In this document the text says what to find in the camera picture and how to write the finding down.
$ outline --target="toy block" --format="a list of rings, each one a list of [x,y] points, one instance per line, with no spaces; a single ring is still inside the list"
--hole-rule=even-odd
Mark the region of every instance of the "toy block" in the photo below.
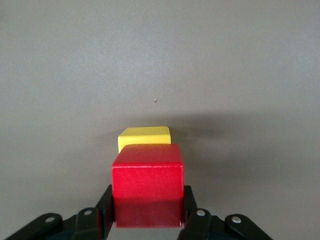
[[[126,145],[111,171],[117,227],[181,226],[184,166],[177,144]]]
[[[119,153],[131,144],[171,144],[167,126],[128,127],[118,136]]]

